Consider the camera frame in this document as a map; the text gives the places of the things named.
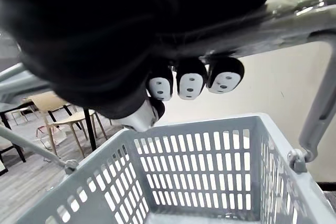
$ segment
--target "white wall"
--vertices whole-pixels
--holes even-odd
[[[245,76],[233,92],[211,94],[207,89],[195,101],[181,100],[176,94],[166,105],[160,124],[228,115],[266,112],[285,137],[298,147],[298,136],[322,80],[331,50],[322,43],[276,50],[242,58]],[[336,181],[336,119],[319,145],[319,156],[309,164],[318,181]]]

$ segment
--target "gray plastic basket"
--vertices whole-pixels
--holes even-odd
[[[335,223],[264,114],[123,130],[18,223]]]

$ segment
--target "gray metal bar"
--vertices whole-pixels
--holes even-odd
[[[61,160],[58,156],[56,156],[52,152],[49,152],[45,149],[42,149],[42,148],[38,147],[37,145],[25,140],[23,137],[15,134],[13,131],[11,131],[11,130],[9,130],[9,129],[1,126],[1,125],[0,125],[0,136],[2,136],[3,138],[11,141],[13,144],[16,144],[20,147],[30,148],[35,153],[53,161],[54,163],[56,163],[57,165],[59,165],[62,168],[64,168],[66,166],[66,162]]]
[[[299,136],[300,145],[307,151],[306,162],[317,157],[317,146],[336,113],[336,34],[311,36],[309,42],[311,41],[328,43],[332,47],[332,54]]]
[[[15,64],[14,66],[5,69],[0,72],[0,82],[7,80],[8,78],[25,71],[25,68],[22,63]]]

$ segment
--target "black fabric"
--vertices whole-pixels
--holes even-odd
[[[133,94],[144,94],[139,88],[150,70],[147,51],[156,32],[200,28],[264,2],[1,0],[0,25],[20,44],[25,66],[61,97],[116,118],[133,113],[145,99]]]

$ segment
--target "black table leg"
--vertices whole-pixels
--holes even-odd
[[[63,108],[65,109],[65,111],[68,113],[68,115],[72,115],[72,112],[69,110],[69,108],[64,105]],[[80,127],[79,123],[76,123],[77,127],[81,130],[82,128]]]
[[[52,121],[53,121],[54,123],[56,123],[56,118],[54,117],[54,115],[52,114],[52,112],[51,112],[50,110],[48,110],[48,114],[50,115]]]
[[[84,109],[84,115],[85,115],[86,125],[88,127],[91,148],[92,148],[92,151],[94,151],[95,149],[97,149],[97,146],[96,146],[96,139],[93,134],[92,124],[91,124],[91,119],[90,119],[90,114],[89,114],[88,109]]]
[[[9,125],[9,123],[8,123],[8,121],[7,121],[7,117],[6,117],[6,115],[5,115],[4,113],[1,113],[1,114],[0,114],[0,117],[1,117],[1,120],[2,120],[2,122],[4,123],[4,125],[6,126],[6,128],[8,128],[8,129],[11,130],[12,128],[10,127],[10,125]],[[18,146],[18,145],[16,145],[16,144],[13,144],[13,146],[14,146],[14,148],[17,150],[17,152],[18,152],[18,154],[19,154],[21,160],[25,163],[25,162],[26,162],[26,159],[25,159],[25,156],[24,156],[23,153],[22,153],[21,147]]]

